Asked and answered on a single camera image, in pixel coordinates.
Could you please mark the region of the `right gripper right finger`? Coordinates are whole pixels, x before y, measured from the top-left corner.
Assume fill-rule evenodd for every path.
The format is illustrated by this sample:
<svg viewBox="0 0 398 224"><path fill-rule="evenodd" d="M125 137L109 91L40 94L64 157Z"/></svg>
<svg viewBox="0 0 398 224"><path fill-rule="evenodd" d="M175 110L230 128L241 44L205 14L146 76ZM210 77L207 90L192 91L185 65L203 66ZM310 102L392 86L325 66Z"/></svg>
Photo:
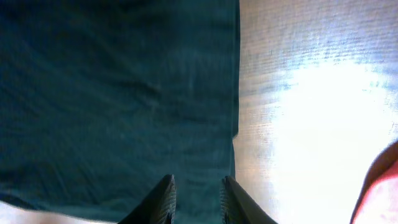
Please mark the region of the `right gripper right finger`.
<svg viewBox="0 0 398 224"><path fill-rule="evenodd" d="M222 224L277 224L231 176L222 179Z"/></svg>

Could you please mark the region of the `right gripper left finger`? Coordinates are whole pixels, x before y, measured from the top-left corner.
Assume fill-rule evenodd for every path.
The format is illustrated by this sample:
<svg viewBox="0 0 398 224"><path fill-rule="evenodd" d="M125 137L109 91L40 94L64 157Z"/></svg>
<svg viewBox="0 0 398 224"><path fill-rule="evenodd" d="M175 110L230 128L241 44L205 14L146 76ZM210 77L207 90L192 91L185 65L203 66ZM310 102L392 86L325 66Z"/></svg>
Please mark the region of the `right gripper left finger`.
<svg viewBox="0 0 398 224"><path fill-rule="evenodd" d="M177 193L173 175L165 175L118 224L174 224Z"/></svg>

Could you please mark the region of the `black t-shirt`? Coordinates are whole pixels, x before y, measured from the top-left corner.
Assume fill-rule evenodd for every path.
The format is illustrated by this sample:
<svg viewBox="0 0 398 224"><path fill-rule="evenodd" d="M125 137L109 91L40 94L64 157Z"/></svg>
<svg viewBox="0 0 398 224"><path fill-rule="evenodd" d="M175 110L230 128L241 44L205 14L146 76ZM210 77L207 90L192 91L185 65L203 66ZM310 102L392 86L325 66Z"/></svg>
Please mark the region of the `black t-shirt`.
<svg viewBox="0 0 398 224"><path fill-rule="evenodd" d="M235 0L2 1L1 200L118 222L172 174L219 223L239 38Z"/></svg>

